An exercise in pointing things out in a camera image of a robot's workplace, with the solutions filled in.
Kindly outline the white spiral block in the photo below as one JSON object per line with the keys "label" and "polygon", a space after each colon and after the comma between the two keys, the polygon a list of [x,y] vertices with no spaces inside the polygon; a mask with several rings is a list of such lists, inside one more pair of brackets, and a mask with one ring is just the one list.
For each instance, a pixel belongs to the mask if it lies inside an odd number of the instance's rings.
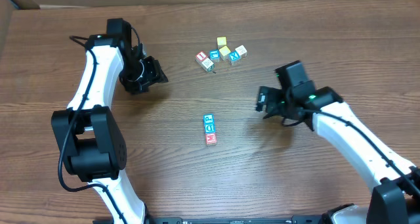
{"label": "white spiral block", "polygon": [[207,146],[212,146],[217,144],[217,135],[216,133],[206,133],[205,134],[205,144]]}

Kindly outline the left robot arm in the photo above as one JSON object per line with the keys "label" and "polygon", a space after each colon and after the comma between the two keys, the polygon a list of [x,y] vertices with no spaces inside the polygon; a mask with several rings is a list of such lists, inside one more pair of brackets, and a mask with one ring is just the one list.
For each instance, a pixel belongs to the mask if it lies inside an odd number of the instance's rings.
{"label": "left robot arm", "polygon": [[85,70],[67,108],[51,118],[60,185],[68,192],[94,189],[112,215],[110,223],[154,222],[125,171],[127,147],[111,111],[117,83],[136,95],[168,81],[144,45],[132,44],[137,35],[124,19],[111,18],[105,34],[70,36],[85,50]]}

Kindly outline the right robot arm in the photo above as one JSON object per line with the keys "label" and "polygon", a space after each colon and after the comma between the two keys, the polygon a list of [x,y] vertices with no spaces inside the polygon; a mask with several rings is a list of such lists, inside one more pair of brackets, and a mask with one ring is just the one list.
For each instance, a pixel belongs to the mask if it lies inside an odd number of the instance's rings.
{"label": "right robot arm", "polygon": [[317,89],[301,61],[275,73],[281,87],[260,87],[256,110],[291,120],[291,126],[305,123],[346,158],[371,194],[368,207],[345,204],[319,222],[419,224],[419,167],[382,142],[332,88]]}

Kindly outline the red circle block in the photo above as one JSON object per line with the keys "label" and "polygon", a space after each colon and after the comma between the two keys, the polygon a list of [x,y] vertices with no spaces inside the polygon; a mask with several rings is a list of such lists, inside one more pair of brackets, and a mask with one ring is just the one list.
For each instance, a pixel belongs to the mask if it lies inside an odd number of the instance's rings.
{"label": "red circle block", "polygon": [[213,123],[205,123],[204,124],[205,133],[215,133],[215,124]]}

